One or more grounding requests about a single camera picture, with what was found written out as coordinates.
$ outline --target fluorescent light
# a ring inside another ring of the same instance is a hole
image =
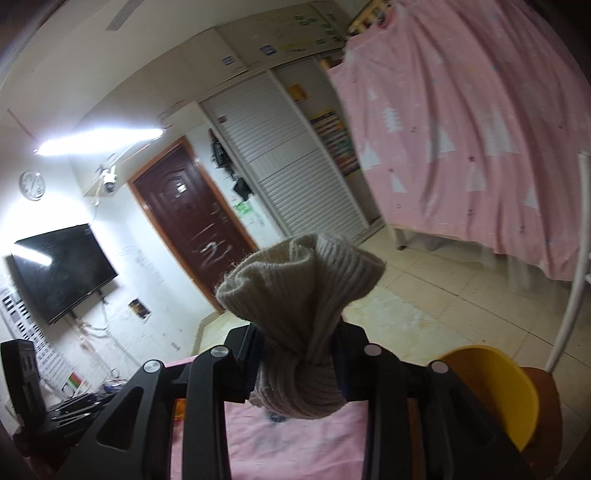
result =
[[[72,155],[109,153],[137,142],[155,140],[164,131],[160,128],[98,128],[69,137],[48,140],[36,151],[38,155]]]

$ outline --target metal screw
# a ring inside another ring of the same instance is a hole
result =
[[[368,343],[363,347],[363,351],[365,352],[365,355],[378,356],[382,353],[382,347],[375,343]]]
[[[148,360],[144,363],[144,371],[148,372],[149,374],[153,374],[160,370],[160,362],[158,360]]]
[[[223,345],[218,345],[218,346],[213,347],[209,351],[209,353],[212,354],[212,356],[221,358],[223,356],[226,356],[228,353],[230,353],[230,350],[228,350],[228,348]]]
[[[446,374],[449,370],[449,367],[447,366],[447,363],[437,360],[431,364],[431,370],[433,370],[436,374]]]

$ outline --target pink fabric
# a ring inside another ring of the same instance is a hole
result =
[[[226,403],[232,480],[359,480],[366,402],[347,403],[320,420],[274,423],[249,403]],[[175,423],[171,480],[181,479],[183,422]]]
[[[571,280],[591,87],[520,0],[396,2],[330,70],[388,223]]]

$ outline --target black monitor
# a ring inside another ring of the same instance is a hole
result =
[[[50,325],[117,276],[88,224],[15,242],[21,288]]]

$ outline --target upper cabinet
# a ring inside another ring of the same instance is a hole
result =
[[[251,15],[218,27],[217,31],[250,69],[342,48],[345,44],[336,24],[312,4]]]
[[[330,1],[271,10],[210,28],[120,83],[78,124],[170,127],[173,115],[234,82],[304,56],[341,48],[345,15]]]
[[[178,50],[179,56],[185,60],[193,78],[204,87],[204,91],[247,71],[239,54],[215,28],[189,38],[175,50]]]

